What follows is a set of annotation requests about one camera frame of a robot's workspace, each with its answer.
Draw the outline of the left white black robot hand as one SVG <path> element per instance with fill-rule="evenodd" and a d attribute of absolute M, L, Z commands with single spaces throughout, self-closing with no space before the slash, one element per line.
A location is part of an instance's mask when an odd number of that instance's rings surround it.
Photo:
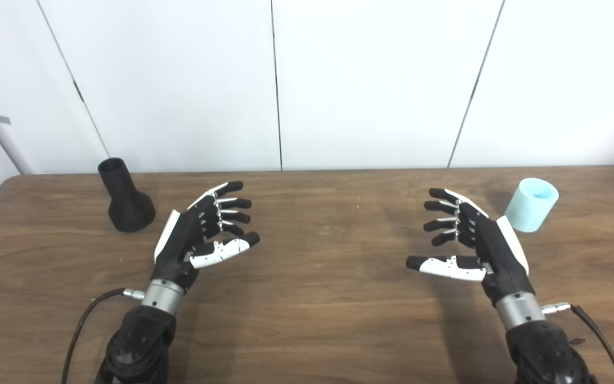
<path fill-rule="evenodd" d="M 173 283 L 187 293 L 199 270 L 257 245 L 261 240 L 258 233 L 246 233 L 239 226 L 251 221 L 243 210 L 253 203 L 227 197 L 243 187 L 241 181 L 225 182 L 201 194 L 185 211 L 173 210 L 154 251 L 151 279 Z"/>

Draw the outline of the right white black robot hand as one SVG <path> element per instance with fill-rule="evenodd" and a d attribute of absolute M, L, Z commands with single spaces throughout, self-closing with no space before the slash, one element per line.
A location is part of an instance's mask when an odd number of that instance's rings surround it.
<path fill-rule="evenodd" d="M 529 279 L 529 263 L 522 245 L 507 217 L 491 218 L 464 195 L 452 190 L 431 188 L 432 200 L 424 203 L 431 212 L 445 212 L 426 222 L 426 233 L 437 231 L 433 246 L 458 242 L 474 251 L 474 255 L 416 256 L 410 255 L 406 267 L 430 275 L 480 282 L 492 305 L 509 296 L 536 294 Z"/>

